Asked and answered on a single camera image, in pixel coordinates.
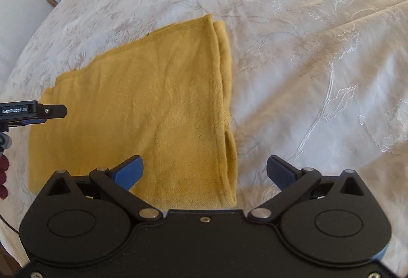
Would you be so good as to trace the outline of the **mustard yellow knit sweater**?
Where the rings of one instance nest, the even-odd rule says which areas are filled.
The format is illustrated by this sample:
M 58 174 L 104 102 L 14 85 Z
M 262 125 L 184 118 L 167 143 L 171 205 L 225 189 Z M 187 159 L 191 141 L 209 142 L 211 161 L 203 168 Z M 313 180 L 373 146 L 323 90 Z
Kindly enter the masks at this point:
M 232 56 L 223 21 L 175 23 L 58 76 L 41 97 L 67 115 L 30 128 L 28 187 L 143 159 L 133 194 L 160 208 L 236 205 Z

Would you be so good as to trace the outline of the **white floral embroidered bedspread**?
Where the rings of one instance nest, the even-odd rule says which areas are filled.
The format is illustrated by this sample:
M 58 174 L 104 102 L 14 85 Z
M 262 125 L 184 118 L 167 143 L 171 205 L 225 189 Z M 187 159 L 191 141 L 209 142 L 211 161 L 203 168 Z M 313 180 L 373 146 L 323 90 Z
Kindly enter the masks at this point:
M 65 0 L 1 100 L 37 100 L 102 52 L 205 14 L 225 22 L 232 49 L 239 207 L 276 194 L 272 154 L 328 175 L 356 170 L 392 225 L 384 263 L 405 276 L 407 0 Z

